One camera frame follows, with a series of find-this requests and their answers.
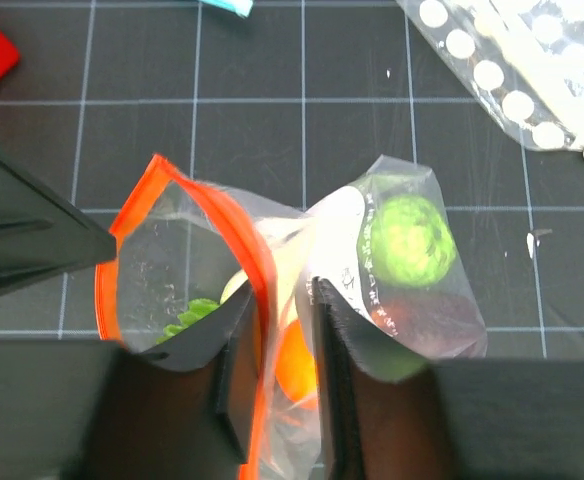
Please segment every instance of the orange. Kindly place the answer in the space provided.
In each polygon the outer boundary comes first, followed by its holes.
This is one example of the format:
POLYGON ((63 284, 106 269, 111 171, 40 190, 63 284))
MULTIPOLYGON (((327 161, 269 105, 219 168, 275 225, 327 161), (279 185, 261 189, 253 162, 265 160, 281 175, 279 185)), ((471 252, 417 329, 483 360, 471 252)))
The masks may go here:
POLYGON ((291 402, 299 403, 308 410, 318 408, 316 363, 305 344, 298 319, 283 332, 275 375, 281 390, 291 402))

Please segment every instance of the lime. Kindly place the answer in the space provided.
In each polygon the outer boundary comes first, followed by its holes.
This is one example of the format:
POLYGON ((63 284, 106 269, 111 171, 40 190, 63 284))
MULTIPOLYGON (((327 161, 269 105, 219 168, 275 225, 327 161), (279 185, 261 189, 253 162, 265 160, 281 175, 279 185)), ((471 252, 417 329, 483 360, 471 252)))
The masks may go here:
POLYGON ((359 258, 365 263, 367 254, 372 273, 386 284, 433 285, 445 277, 457 256, 443 216, 419 195, 384 201, 367 229, 366 234, 364 226, 359 235, 359 258))

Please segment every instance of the white paper label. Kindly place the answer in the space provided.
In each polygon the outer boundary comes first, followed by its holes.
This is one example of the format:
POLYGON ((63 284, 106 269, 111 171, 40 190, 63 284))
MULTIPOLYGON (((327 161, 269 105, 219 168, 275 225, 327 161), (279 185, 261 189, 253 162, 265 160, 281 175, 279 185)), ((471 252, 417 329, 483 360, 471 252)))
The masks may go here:
POLYGON ((329 280, 350 306, 372 321, 362 297, 357 241, 365 216, 365 199, 346 186, 328 195, 307 212, 320 217, 315 246, 305 271, 305 286, 312 301, 312 279, 329 280))

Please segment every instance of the cutting mat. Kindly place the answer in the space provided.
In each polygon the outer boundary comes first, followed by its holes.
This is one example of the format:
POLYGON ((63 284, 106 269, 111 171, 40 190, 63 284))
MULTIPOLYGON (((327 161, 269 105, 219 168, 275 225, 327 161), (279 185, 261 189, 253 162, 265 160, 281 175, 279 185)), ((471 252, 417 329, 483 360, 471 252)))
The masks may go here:
MULTIPOLYGON (((584 162, 526 152, 391 0, 0 0, 0 144, 108 227, 153 152, 306 208, 380 154, 432 167, 496 357, 584 358, 584 162), (528 234, 538 237, 530 255, 528 234)), ((93 271, 0 299, 0 336, 96 336, 93 271)))

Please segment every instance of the plastic bag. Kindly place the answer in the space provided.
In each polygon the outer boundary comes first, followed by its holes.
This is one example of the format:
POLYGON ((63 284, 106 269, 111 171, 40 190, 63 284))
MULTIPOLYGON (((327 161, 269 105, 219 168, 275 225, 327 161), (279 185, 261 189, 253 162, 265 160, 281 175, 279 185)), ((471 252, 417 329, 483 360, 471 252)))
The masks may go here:
POLYGON ((250 281, 264 355, 255 355, 260 378, 241 480, 264 478, 259 471, 281 471, 284 464, 292 470, 283 478, 307 478, 320 451, 318 412, 313 428, 294 424, 306 410, 284 393, 294 389, 288 384, 295 378, 276 369, 295 320, 293 292, 314 224, 298 210, 252 193, 194 182, 155 156, 110 229, 117 260, 97 268, 99 334, 136 352, 205 321, 250 281), (315 445, 312 451, 308 445, 315 445))
POLYGON ((584 156, 584 0, 397 0, 505 133, 584 156))
POLYGON ((382 156, 308 211, 314 249, 297 285, 311 334, 311 282, 329 280, 363 317, 428 358, 480 357, 487 333, 428 167, 382 156))

